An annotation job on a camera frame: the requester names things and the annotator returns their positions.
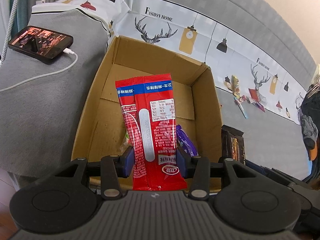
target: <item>cardboard box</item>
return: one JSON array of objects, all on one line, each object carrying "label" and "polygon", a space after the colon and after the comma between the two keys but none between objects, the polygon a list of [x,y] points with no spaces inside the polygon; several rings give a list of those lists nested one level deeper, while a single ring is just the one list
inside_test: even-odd
[{"label": "cardboard box", "polygon": [[[100,161],[121,155],[125,135],[115,81],[135,76],[170,73],[180,124],[201,156],[217,162],[221,157],[221,114],[210,68],[199,61],[153,44],[120,36],[114,38],[91,85],[76,133],[72,160]],[[119,179],[124,188],[132,178]],[[211,189],[220,188],[212,179]]]}]

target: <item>wooden floor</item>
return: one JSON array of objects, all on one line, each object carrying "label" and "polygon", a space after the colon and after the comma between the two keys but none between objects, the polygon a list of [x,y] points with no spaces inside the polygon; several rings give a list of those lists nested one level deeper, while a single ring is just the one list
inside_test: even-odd
[{"label": "wooden floor", "polygon": [[14,193],[8,174],[0,169],[0,240],[7,240],[17,231],[9,213],[9,202]]}]

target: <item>red snack package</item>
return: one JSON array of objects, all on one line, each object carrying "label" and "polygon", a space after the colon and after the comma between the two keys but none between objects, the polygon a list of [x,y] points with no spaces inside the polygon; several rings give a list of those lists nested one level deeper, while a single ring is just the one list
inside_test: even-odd
[{"label": "red snack package", "polygon": [[187,187],[176,166],[176,120],[170,74],[133,78],[138,123],[151,190]]},{"label": "red snack package", "polygon": [[116,81],[116,89],[124,123],[134,148],[133,190],[151,190],[148,186],[142,138],[137,122],[137,108],[134,99],[132,78]]}]

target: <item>phone screen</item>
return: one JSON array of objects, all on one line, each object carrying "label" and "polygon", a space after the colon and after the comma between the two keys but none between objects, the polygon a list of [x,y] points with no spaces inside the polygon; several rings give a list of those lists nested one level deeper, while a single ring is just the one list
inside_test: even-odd
[{"label": "phone screen", "polygon": [[54,58],[68,45],[72,44],[72,37],[39,27],[28,26],[12,38],[9,44],[26,52],[36,53],[46,58]]}]

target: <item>deer head illustration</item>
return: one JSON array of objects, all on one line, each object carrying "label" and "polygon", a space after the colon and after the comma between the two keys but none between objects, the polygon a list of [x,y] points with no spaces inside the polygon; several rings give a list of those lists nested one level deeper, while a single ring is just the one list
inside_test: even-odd
[{"label": "deer head illustration", "polygon": [[257,65],[255,65],[254,67],[252,67],[252,64],[250,64],[250,68],[251,68],[251,74],[252,76],[254,77],[254,84],[255,84],[255,90],[257,92],[257,97],[258,97],[258,100],[261,101],[261,95],[259,93],[259,88],[262,86],[263,83],[267,83],[270,79],[270,77],[268,76],[268,73],[267,73],[267,77],[265,78],[263,76],[262,80],[260,80],[258,82],[258,78],[257,78],[257,73],[258,71],[254,72],[254,68],[256,67]]},{"label": "deer head illustration", "polygon": [[147,42],[147,43],[154,44],[154,43],[159,42],[160,39],[170,38],[171,36],[175,35],[175,33],[178,31],[178,29],[177,29],[174,33],[171,33],[172,29],[171,29],[169,23],[167,23],[168,26],[169,26],[169,31],[168,31],[165,35],[163,35],[163,29],[161,29],[160,34],[157,34],[157,35],[154,36],[154,38],[150,39],[150,38],[148,37],[148,35],[147,35],[148,33],[144,30],[144,28],[146,27],[147,24],[145,24],[142,28],[141,28],[141,25],[140,25],[141,22],[142,22],[142,20],[143,20],[144,18],[142,18],[141,20],[139,20],[138,23],[137,23],[137,18],[135,18],[135,19],[134,19],[134,24],[135,24],[135,26],[136,26],[136,29],[137,29],[140,33],[142,33],[142,34],[141,34],[141,38],[142,38],[145,42]]}]

